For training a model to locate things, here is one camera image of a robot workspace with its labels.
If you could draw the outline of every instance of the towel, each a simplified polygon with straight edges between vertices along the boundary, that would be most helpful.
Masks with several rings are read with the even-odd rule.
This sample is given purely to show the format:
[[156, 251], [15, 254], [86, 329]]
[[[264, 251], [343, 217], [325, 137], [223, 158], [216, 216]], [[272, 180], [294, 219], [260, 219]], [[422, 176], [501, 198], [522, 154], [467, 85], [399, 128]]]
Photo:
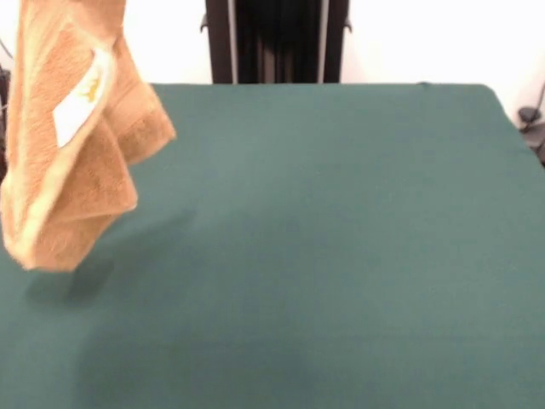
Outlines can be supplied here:
[[175, 130], [123, 36], [125, 0], [21, 0], [0, 189], [23, 268], [72, 271], [137, 193], [128, 165]]

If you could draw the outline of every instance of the dark object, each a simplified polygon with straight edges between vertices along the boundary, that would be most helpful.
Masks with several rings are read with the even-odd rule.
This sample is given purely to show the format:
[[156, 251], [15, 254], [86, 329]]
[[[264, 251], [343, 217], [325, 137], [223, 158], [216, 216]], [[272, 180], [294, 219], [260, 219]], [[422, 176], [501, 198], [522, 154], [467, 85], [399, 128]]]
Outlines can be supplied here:
[[542, 113], [537, 108], [522, 107], [519, 109], [519, 118], [525, 124], [533, 124], [541, 119]]
[[8, 125], [8, 94], [9, 94], [9, 71], [0, 66], [0, 183], [6, 176], [8, 166], [6, 163], [6, 129]]
[[543, 103], [543, 97], [545, 96], [545, 83], [542, 85], [542, 89], [537, 98], [535, 107], [522, 107], [519, 109], [519, 118], [525, 124], [521, 132], [525, 133], [528, 129], [542, 117], [542, 113], [539, 110]]
[[[323, 1], [329, 7], [320, 60]], [[348, 0], [237, 0], [232, 10], [229, 3], [206, 1], [215, 84], [339, 82], [343, 32], [352, 29]]]

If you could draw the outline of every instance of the white label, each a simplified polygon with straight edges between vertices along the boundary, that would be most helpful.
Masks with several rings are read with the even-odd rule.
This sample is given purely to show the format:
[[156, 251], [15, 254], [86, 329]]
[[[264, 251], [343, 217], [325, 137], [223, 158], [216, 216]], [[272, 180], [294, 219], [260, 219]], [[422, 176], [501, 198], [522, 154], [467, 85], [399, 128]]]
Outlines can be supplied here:
[[72, 140], [104, 94], [107, 79], [111, 75], [112, 57], [101, 49], [95, 49], [94, 52], [95, 58], [90, 69], [70, 91], [70, 94], [53, 110], [59, 147], [65, 146]]

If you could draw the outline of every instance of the green cloth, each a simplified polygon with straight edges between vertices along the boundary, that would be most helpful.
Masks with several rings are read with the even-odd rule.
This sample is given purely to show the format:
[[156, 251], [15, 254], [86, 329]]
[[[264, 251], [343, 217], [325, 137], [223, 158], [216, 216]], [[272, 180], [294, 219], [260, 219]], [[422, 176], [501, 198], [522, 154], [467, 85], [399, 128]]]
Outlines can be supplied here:
[[545, 179], [469, 85], [158, 86], [73, 275], [0, 252], [3, 409], [545, 405]]

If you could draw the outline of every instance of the orange towel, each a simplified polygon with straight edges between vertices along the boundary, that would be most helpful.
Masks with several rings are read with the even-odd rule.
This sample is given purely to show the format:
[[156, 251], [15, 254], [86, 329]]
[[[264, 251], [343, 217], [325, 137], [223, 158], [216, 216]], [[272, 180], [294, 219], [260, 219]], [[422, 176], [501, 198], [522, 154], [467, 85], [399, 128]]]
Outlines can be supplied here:
[[21, 0], [3, 239], [24, 267], [72, 271], [136, 207], [128, 163], [175, 136], [123, 38], [125, 0]]

